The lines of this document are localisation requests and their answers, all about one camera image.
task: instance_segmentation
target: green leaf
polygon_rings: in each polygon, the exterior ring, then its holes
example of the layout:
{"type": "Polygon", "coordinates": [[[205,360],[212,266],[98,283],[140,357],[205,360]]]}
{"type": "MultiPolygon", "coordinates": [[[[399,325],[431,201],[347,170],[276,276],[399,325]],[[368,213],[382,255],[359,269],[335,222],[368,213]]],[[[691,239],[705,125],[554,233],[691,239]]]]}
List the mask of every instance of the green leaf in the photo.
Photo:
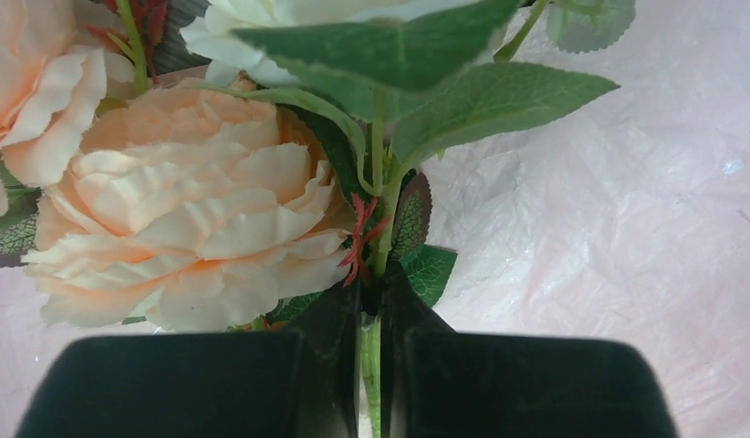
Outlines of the green leaf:
{"type": "Polygon", "coordinates": [[[34,247],[36,215],[0,231],[0,254],[25,254],[34,247]]]}
{"type": "Polygon", "coordinates": [[[429,180],[425,174],[418,173],[408,182],[397,206],[391,243],[397,259],[410,259],[421,249],[429,234],[431,215],[432,190],[429,180]]]}
{"type": "MultiPolygon", "coordinates": [[[[364,121],[375,119],[375,91],[371,85],[342,75],[322,73],[307,66],[298,65],[294,73],[301,77],[305,85],[313,92],[335,102],[351,117],[364,121]]],[[[409,93],[396,89],[381,88],[386,98],[384,121],[402,119],[433,99],[441,90],[447,88],[453,80],[454,78],[451,78],[432,91],[425,93],[409,93]]]]}
{"type": "Polygon", "coordinates": [[[405,267],[415,294],[433,307],[445,291],[458,255],[437,246],[424,245],[405,267]]]}
{"type": "Polygon", "coordinates": [[[635,18],[635,0],[562,0],[549,12],[547,35],[563,51],[591,52],[616,43],[635,18]]]}
{"type": "Polygon", "coordinates": [[[322,293],[323,292],[316,292],[314,294],[282,299],[278,303],[278,307],[267,314],[267,320],[270,321],[271,324],[275,324],[281,321],[291,321],[297,315],[305,311],[305,309],[314,301],[321,297],[322,293]]]}
{"type": "Polygon", "coordinates": [[[146,320],[147,319],[145,317],[130,317],[130,318],[125,318],[125,319],[122,320],[122,325],[123,326],[128,326],[130,324],[138,324],[138,323],[144,322],[146,320]]]}
{"type": "Polygon", "coordinates": [[[312,111],[318,115],[333,121],[350,140],[350,144],[362,155],[366,153],[366,140],[359,124],[354,121],[348,114],[341,111],[338,107],[332,105],[326,100],[316,96],[313,93],[303,89],[296,88],[278,88],[278,89],[259,89],[257,91],[238,91],[216,87],[213,85],[204,85],[203,89],[219,91],[241,99],[253,99],[271,103],[281,103],[300,107],[303,110],[312,111]]]}
{"type": "Polygon", "coordinates": [[[5,187],[23,187],[23,184],[17,180],[15,176],[13,176],[10,171],[7,170],[7,166],[5,166],[5,161],[2,160],[2,155],[0,154],[0,178],[2,179],[2,183],[4,183],[5,187]]]}
{"type": "Polygon", "coordinates": [[[400,121],[391,150],[403,166],[416,167],[447,148],[560,119],[618,87],[538,64],[486,64],[400,121]]]}
{"type": "Polygon", "coordinates": [[[338,177],[340,189],[350,205],[353,205],[351,195],[356,193],[363,200],[369,200],[370,195],[361,188],[356,174],[356,162],[351,153],[349,138],[331,120],[314,112],[290,107],[300,120],[316,134],[316,138],[324,147],[335,176],[338,177]]]}
{"type": "Polygon", "coordinates": [[[300,78],[313,72],[331,73],[369,85],[422,92],[457,75],[489,49],[520,3],[483,0],[409,22],[380,18],[233,33],[300,78]]]}
{"type": "Polygon", "coordinates": [[[28,189],[25,187],[16,189],[7,189],[7,200],[9,209],[4,216],[0,217],[0,230],[13,226],[27,217],[33,215],[38,210],[36,201],[39,199],[40,191],[38,189],[28,189]]]}

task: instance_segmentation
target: peach petal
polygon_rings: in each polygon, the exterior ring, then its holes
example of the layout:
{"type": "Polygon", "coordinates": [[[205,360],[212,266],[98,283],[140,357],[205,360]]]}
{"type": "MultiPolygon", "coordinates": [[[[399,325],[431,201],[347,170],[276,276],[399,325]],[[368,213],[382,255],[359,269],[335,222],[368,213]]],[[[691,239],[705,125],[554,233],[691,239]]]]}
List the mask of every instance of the peach petal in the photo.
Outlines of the peach petal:
{"type": "Polygon", "coordinates": [[[218,270],[182,273],[163,291],[157,313],[164,324],[181,331],[223,331],[275,308],[277,287],[271,272],[248,281],[218,270]]]}
{"type": "Polygon", "coordinates": [[[276,205],[276,196],[263,189],[247,189],[218,199],[185,202],[173,212],[152,221],[138,232],[139,244],[196,252],[202,251],[209,236],[244,208],[268,209],[276,205]]]}
{"type": "Polygon", "coordinates": [[[20,110],[12,129],[0,141],[0,149],[21,141],[33,140],[47,130],[53,114],[71,102],[74,88],[85,74],[87,54],[70,54],[47,63],[36,92],[20,110]]]}
{"type": "Polygon", "coordinates": [[[307,146],[287,143],[256,151],[239,161],[231,174],[245,186],[270,190],[279,203],[287,203],[305,192],[310,165],[307,146]]]}
{"type": "Polygon", "coordinates": [[[298,239],[323,216],[323,210],[298,214],[283,206],[262,213],[239,214],[213,230],[198,252],[206,260],[257,254],[298,239]]]}
{"type": "Polygon", "coordinates": [[[79,150],[82,134],[93,121],[100,100],[106,95],[104,52],[94,50],[82,64],[85,74],[72,94],[71,104],[58,113],[39,139],[5,147],[7,169],[30,186],[60,181],[69,160],[79,150]]]}
{"type": "Polygon", "coordinates": [[[42,290],[55,291],[41,310],[48,324],[68,322],[84,328],[121,322],[141,301],[162,288],[148,284],[113,291],[82,289],[53,277],[37,278],[36,282],[42,290]]]}

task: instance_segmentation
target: plastic wrap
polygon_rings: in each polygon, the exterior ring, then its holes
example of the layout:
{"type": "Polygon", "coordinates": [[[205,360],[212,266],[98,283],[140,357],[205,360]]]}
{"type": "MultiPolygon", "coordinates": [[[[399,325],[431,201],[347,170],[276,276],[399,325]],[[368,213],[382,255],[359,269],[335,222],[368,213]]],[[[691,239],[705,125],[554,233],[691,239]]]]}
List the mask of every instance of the plastic wrap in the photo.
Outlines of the plastic wrap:
{"type": "MultiPolygon", "coordinates": [[[[430,240],[460,252],[437,310],[461,331],[628,342],[683,436],[750,437],[750,0],[638,11],[606,51],[559,53],[542,23],[516,57],[620,90],[424,166],[430,240]]],[[[69,341],[153,330],[46,328],[45,299],[0,269],[2,438],[69,341]]]]}

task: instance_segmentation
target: peony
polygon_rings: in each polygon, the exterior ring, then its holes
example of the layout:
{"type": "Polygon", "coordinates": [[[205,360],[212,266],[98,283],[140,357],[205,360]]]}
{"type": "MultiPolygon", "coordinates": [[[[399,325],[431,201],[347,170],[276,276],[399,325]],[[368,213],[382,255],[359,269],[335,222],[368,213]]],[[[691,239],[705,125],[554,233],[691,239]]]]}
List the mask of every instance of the peony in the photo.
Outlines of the peony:
{"type": "Polygon", "coordinates": [[[266,57],[265,53],[230,36],[248,27],[312,26],[336,22],[363,22],[389,17],[408,21],[476,0],[209,0],[205,17],[195,18],[181,30],[187,49],[212,60],[206,79],[229,83],[245,70],[257,82],[271,87],[297,85],[298,80],[266,57]]]}
{"type": "Polygon", "coordinates": [[[72,0],[0,0],[0,151],[22,183],[57,183],[106,95],[104,51],[74,45],[72,0]]]}
{"type": "Polygon", "coordinates": [[[341,192],[313,132],[199,83],[107,112],[45,189],[24,261],[51,295],[47,322],[223,330],[347,274],[341,192]]]}

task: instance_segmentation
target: pink background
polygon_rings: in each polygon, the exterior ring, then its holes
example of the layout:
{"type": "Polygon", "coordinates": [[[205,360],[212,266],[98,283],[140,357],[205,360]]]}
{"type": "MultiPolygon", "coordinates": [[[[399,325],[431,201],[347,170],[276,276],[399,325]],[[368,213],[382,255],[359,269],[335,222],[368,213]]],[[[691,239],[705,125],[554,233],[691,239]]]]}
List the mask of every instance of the pink background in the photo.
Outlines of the pink background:
{"type": "MultiPolygon", "coordinates": [[[[750,437],[750,0],[638,9],[607,51],[558,53],[541,23],[518,54],[622,89],[425,166],[431,240],[460,251],[437,310],[463,331],[628,342],[683,436],[750,437]]],[[[153,331],[47,328],[44,302],[0,269],[2,438],[72,339],[153,331]]]]}

